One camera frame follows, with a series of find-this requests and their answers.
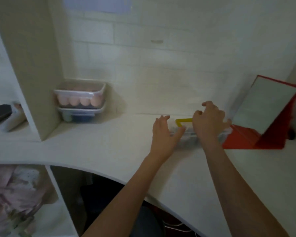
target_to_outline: egg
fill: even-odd
[[[91,99],[91,105],[94,107],[99,107],[102,104],[103,97],[101,96],[94,96]]]
[[[66,96],[58,95],[57,99],[58,99],[58,102],[60,105],[68,105],[69,104],[69,99]]]
[[[76,96],[71,96],[71,97],[69,97],[69,103],[73,106],[79,105],[80,98],[76,97]]]
[[[80,103],[84,106],[90,105],[90,99],[89,98],[80,98]]]

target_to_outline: right hand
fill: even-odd
[[[205,106],[205,111],[195,111],[193,115],[193,129],[198,138],[217,138],[224,129],[230,127],[231,120],[224,122],[225,112],[211,101],[203,102],[202,106]]]

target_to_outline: stacked containers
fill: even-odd
[[[66,122],[89,122],[105,109],[105,83],[69,80],[54,90],[58,110]]]

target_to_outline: forearm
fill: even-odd
[[[241,177],[217,139],[203,138],[201,143],[233,237],[288,236]]]
[[[115,196],[83,237],[128,237],[160,163],[146,157],[139,169]]]

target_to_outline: white countertop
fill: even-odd
[[[27,126],[0,133],[0,164],[71,167],[124,184],[149,152],[156,117],[125,114],[101,124],[61,123],[41,143],[29,141]],[[296,141],[288,141],[284,150],[227,154],[282,226],[296,236]],[[201,148],[176,151],[157,173],[148,197],[204,236],[231,236]]]

